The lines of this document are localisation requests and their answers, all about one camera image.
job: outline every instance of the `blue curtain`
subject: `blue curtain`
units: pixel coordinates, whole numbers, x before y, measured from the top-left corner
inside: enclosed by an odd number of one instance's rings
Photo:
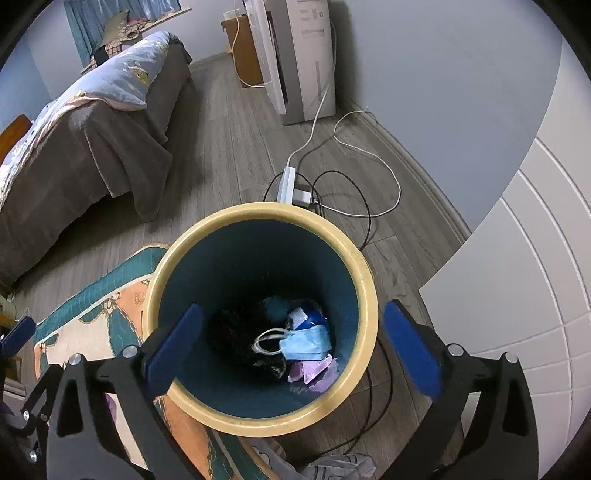
[[[64,0],[66,15],[82,65],[100,45],[104,26],[117,13],[129,10],[129,19],[158,20],[170,11],[181,10],[178,0]]]

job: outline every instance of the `rug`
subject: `rug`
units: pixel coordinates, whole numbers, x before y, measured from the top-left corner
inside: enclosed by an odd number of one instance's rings
[[[144,299],[167,248],[163,244],[143,247],[38,324],[34,336],[37,379],[50,364],[65,367],[74,353],[82,353],[92,361],[111,358],[127,345],[142,344]],[[115,426],[130,460],[150,469],[150,459],[139,451],[117,396],[110,396],[116,408]],[[158,397],[154,404],[206,480],[280,480],[245,439],[202,425],[167,395]]]

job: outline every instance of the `trash can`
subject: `trash can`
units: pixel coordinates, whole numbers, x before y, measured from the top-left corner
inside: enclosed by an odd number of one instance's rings
[[[185,232],[158,265],[148,290],[144,338],[191,303],[207,321],[221,308],[277,292],[311,298],[330,323],[339,377],[324,394],[245,378],[202,334],[168,395],[221,432],[270,437],[301,430],[338,407],[361,379],[378,330],[371,271],[328,220],[291,205],[248,203],[221,210]]]

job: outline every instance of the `gray laminate flooring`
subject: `gray laminate flooring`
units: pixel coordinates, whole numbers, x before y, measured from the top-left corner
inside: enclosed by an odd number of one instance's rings
[[[143,245],[173,243],[188,227],[207,215],[242,202],[258,202],[290,152],[310,134],[310,123],[284,127],[262,89],[242,89],[229,56],[191,65],[191,81],[183,88],[168,130],[167,148],[174,156],[158,217],[141,223],[130,194],[105,198],[69,226],[43,260],[17,284],[16,303],[28,306],[35,319],[45,318],[72,295],[114,269]],[[332,138],[337,118],[321,119],[308,149],[295,158],[299,172],[310,179],[338,169],[355,179],[373,212],[391,205],[397,187],[380,163],[345,149]],[[400,299],[417,321],[429,324],[418,289],[456,252],[460,240],[437,206],[401,159],[361,122],[349,117],[339,129],[343,140],[382,156],[397,172],[402,200],[396,211],[376,219],[371,243],[364,251],[375,277],[380,305]],[[328,205],[364,212],[358,193],[345,179],[327,175],[317,188]],[[277,185],[271,188],[273,199]],[[327,213],[355,244],[364,239],[367,220]],[[394,377],[393,401],[384,418],[354,448],[378,465],[379,478],[402,450],[425,415],[429,403],[404,374],[394,350],[385,342]],[[24,379],[33,384],[29,349]],[[390,380],[385,359],[376,347],[370,366],[373,420],[385,405]],[[368,412],[368,381],[319,424],[279,437],[288,459],[302,459],[356,435]],[[443,461],[461,444],[454,436]]]

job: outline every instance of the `blue wall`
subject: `blue wall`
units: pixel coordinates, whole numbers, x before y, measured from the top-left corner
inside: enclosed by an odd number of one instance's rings
[[[532,0],[331,0],[330,15],[337,84],[476,228],[540,127],[558,29]]]
[[[32,122],[50,101],[25,34],[0,70],[0,132],[21,113]]]

